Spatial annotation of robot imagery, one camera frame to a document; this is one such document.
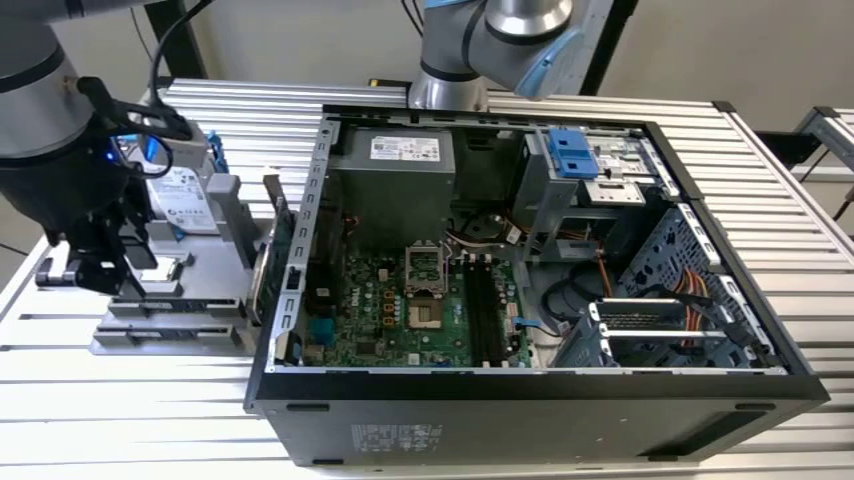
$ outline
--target power supply label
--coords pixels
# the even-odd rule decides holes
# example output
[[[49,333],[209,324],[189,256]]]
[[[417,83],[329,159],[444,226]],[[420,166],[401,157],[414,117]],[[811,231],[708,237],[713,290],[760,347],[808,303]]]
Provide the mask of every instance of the power supply label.
[[[373,137],[370,160],[440,162],[439,139],[410,137]]]
[[[441,425],[352,425],[352,445],[358,452],[435,452]]]

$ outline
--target green circuit board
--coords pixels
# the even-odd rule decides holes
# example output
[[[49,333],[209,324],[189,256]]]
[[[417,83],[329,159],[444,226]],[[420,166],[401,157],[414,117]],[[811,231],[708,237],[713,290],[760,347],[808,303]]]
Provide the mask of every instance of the green circuit board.
[[[433,280],[429,265],[421,265],[420,259],[416,261],[416,275]],[[321,358],[318,355],[306,358],[306,363],[340,367],[471,367],[461,263],[448,264],[447,292],[437,300],[422,296],[406,298],[402,255],[350,254],[345,265],[333,344],[324,347]],[[508,365],[529,366],[524,332],[512,332],[507,319],[507,305],[511,311],[519,311],[508,264],[495,265],[492,278],[501,296],[495,315],[505,334],[504,348],[509,346],[511,333],[516,334],[517,348],[507,354]],[[417,315],[418,305],[440,310],[440,321],[412,321],[409,315]]]

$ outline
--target motherboard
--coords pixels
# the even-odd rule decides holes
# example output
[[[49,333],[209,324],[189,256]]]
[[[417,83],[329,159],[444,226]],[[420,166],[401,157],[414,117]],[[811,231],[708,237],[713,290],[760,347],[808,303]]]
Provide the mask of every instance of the motherboard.
[[[439,259],[348,254],[334,318],[310,319],[306,365],[529,366],[525,334],[512,322],[521,312],[509,263]],[[412,291],[412,284],[439,281],[441,293]]]

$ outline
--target open computer tower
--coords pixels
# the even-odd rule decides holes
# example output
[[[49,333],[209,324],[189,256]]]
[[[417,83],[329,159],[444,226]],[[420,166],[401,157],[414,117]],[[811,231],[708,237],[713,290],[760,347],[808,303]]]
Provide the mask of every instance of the open computer tower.
[[[297,465],[696,461],[827,400],[655,123],[326,106],[276,248]]]

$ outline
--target aluminum profile table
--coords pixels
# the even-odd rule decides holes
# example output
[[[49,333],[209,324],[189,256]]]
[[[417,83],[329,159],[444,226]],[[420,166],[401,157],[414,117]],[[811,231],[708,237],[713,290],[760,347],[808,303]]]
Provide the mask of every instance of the aluminum profile table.
[[[844,165],[819,165],[809,177],[823,175],[824,178],[849,181],[854,175],[854,109],[815,107],[803,118],[796,131],[811,133]],[[807,171],[808,168],[801,166],[796,170]]]
[[[298,469],[242,412],[250,359],[96,357],[106,298],[40,291],[36,245],[0,295],[0,477],[847,479],[854,476],[854,246],[735,113],[711,103],[491,94],[496,113],[655,121],[768,296],[831,401],[697,465]],[[404,105],[398,88],[177,81],[165,100],[222,138],[240,197],[272,215],[278,172],[298,208],[324,103]]]

